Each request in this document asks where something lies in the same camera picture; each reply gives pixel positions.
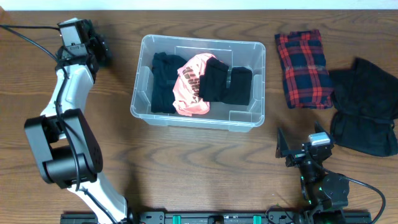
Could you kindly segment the red plaid cloth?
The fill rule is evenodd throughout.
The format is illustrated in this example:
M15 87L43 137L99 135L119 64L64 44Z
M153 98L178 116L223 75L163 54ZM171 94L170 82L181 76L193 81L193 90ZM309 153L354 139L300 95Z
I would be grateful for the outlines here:
M333 106L333 84L317 29L274 36L287 106L324 110Z

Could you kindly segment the large black cloth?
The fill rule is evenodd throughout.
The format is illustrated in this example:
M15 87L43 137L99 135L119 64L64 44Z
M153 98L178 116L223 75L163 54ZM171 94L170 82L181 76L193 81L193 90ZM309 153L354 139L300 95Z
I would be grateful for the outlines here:
M337 109L330 134L339 146L379 157L397 154L397 78L363 58L331 70Z

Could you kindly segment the dark navy cloth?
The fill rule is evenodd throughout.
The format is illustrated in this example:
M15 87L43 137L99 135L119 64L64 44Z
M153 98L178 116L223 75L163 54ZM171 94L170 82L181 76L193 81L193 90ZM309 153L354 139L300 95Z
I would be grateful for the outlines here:
M186 60L178 55L167 55L165 52L155 53L152 59L154 76L151 112L174 114L175 96L173 88L178 78L178 69L186 64Z

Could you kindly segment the black cloth bundle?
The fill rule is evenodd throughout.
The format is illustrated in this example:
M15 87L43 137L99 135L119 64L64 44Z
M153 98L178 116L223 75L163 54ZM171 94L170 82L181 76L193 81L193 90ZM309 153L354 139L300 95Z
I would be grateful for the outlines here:
M206 62L205 74L200 77L199 97L205 102L222 102L248 106L252 71L245 67L229 67L212 57Z

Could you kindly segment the pink t-shirt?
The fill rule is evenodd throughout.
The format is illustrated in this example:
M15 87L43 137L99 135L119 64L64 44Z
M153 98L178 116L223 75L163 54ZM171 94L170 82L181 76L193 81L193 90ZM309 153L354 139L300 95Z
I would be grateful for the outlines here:
M173 106L182 116L207 114L209 102L199 97L200 78L205 74L207 61L213 54L203 53L193 56L185 65L177 70L178 77L173 88L175 101Z

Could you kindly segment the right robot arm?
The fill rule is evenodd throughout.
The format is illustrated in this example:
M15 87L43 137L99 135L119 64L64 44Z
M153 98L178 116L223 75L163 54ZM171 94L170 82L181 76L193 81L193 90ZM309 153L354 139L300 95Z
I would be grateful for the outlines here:
M343 207L348 205L349 181L327 171L322 163L332 155L332 137L315 123L315 132L301 149L291 149L281 128L277 130L276 158L300 171L301 193L309 206L292 217L294 223L346 223Z

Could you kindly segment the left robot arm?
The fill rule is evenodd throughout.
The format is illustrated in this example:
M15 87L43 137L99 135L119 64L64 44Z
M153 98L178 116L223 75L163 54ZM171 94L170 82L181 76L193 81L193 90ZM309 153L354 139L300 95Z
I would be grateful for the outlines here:
M84 116L86 99L110 51L89 20L73 18L58 28L63 44L55 55L57 84L40 116L24 124L40 175L80 197L98 223L136 223L126 198L103 173L101 149Z

